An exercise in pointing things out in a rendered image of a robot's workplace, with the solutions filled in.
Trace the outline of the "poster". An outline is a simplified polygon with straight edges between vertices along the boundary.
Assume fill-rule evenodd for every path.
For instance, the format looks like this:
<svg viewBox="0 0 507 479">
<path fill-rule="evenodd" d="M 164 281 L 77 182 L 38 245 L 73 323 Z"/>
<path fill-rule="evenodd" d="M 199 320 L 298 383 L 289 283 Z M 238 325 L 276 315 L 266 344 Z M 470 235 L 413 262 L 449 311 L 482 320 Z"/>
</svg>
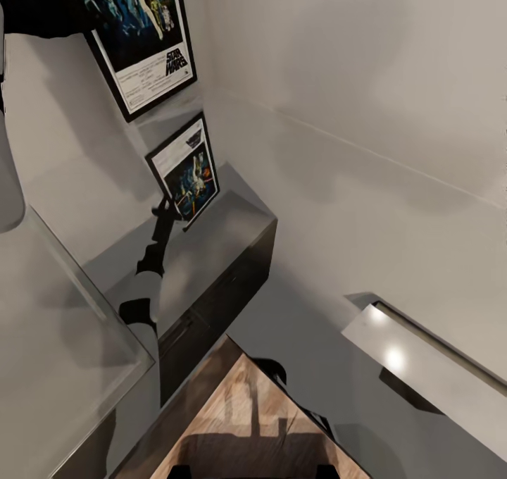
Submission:
<svg viewBox="0 0 507 479">
<path fill-rule="evenodd" d="M 84 38 L 127 122 L 197 79 L 183 0 L 84 2 Z"/>
</svg>

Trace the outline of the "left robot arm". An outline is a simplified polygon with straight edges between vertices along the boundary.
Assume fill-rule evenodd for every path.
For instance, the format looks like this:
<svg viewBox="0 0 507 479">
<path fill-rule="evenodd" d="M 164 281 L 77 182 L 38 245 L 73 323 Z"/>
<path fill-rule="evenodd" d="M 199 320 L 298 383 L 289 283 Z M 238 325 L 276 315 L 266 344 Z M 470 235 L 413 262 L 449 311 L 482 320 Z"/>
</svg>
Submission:
<svg viewBox="0 0 507 479">
<path fill-rule="evenodd" d="M 43 39 L 95 30 L 84 0 L 0 0 L 0 83 L 4 81 L 4 34 Z M 0 88 L 0 233 L 22 222 L 25 199 L 9 147 Z"/>
</svg>

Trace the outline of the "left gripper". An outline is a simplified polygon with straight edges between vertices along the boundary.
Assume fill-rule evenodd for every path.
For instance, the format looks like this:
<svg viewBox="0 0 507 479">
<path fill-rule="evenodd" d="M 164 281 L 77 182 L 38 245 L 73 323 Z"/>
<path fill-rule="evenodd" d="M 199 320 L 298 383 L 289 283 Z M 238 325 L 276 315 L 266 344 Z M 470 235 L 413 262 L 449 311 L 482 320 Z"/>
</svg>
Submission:
<svg viewBox="0 0 507 479">
<path fill-rule="evenodd" d="M 95 30 L 93 17 L 84 0 L 30 0 L 39 18 L 39 28 L 34 36 L 43 39 L 68 37 Z"/>
</svg>

